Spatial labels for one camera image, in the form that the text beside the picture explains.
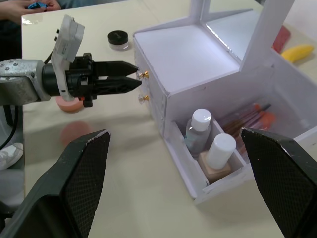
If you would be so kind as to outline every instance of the sneaker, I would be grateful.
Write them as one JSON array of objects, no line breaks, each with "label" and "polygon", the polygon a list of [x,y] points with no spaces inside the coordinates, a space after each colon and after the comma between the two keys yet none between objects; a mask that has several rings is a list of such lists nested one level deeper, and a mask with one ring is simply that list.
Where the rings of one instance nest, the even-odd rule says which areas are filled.
[{"label": "sneaker", "polygon": [[23,144],[14,143],[0,150],[0,170],[6,170],[14,165],[23,155]]}]

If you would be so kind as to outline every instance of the white bottle cap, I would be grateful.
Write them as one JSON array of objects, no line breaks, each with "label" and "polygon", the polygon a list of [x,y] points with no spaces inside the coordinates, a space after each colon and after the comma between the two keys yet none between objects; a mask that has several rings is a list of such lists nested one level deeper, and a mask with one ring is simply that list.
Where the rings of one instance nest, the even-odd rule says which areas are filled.
[{"label": "white bottle cap", "polygon": [[192,127],[196,131],[207,130],[211,120],[211,114],[206,109],[197,109],[192,117]]},{"label": "white bottle cap", "polygon": [[215,170],[222,169],[237,146],[236,140],[229,134],[217,135],[207,154],[207,164]]}]

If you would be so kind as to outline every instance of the white plastic box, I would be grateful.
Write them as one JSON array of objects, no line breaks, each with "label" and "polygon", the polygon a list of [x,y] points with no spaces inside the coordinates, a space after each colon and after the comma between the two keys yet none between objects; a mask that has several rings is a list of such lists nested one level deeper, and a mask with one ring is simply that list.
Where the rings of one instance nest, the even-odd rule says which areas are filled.
[{"label": "white plastic box", "polygon": [[229,159],[233,172],[209,184],[184,143],[186,123],[198,108],[213,116],[206,148],[223,133],[218,118],[260,97],[277,117],[270,131],[306,150],[317,143],[317,88],[271,48],[293,2],[266,0],[260,12],[215,13],[210,0],[193,0],[188,17],[134,35],[136,65],[149,74],[142,93],[196,203],[253,179],[249,161],[236,150]]}]

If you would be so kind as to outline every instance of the black jar lid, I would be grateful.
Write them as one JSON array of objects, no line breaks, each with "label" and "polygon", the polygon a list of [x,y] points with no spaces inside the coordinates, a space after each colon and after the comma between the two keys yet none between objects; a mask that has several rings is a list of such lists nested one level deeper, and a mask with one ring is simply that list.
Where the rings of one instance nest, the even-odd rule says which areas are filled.
[{"label": "black jar lid", "polygon": [[108,34],[108,40],[110,44],[113,45],[123,45],[125,43],[128,42],[129,38],[128,38],[128,33],[126,33],[125,31],[111,31]]}]

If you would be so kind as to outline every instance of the mirror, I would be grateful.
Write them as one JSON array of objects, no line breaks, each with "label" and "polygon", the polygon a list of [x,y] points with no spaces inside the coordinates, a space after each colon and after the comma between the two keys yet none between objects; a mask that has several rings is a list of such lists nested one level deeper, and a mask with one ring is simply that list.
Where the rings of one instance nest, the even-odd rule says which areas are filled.
[{"label": "mirror", "polygon": [[242,61],[265,0],[205,0],[206,27]]}]

